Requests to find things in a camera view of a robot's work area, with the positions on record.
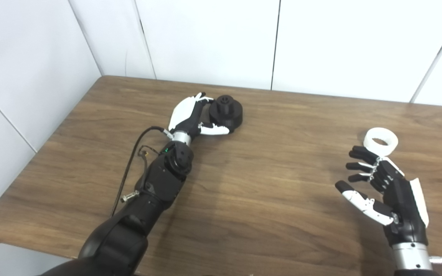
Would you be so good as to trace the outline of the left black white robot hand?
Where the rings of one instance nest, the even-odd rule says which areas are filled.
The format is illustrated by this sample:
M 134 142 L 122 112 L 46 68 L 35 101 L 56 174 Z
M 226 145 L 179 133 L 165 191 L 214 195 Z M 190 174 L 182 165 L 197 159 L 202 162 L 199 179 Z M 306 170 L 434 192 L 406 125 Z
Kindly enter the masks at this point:
M 168 126 L 168 130 L 172 134 L 172 140 L 189 144 L 199 135 L 221 136 L 231 133 L 226 126 L 201 121 L 205 105 L 214 102 L 215 100 L 207 97 L 204 92 L 187 97 L 179 102 L 173 109 Z

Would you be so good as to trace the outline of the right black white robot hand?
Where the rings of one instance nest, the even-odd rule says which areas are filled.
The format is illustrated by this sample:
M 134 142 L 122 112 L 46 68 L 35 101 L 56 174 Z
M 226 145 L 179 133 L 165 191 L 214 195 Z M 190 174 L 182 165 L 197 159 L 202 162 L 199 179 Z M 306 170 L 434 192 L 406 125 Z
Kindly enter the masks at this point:
M 335 183 L 336 189 L 354 207 L 383 226 L 390 246 L 399 243 L 421 243 L 428 246 L 425 210 L 419 208 L 420 193 L 413 189 L 403 171 L 387 157 L 363 146 L 354 146 L 349 152 L 355 162 L 346 164 L 351 171 L 347 181 Z M 382 201 L 373 199 L 355 190 L 351 184 L 359 181 L 369 183 L 382 196 Z

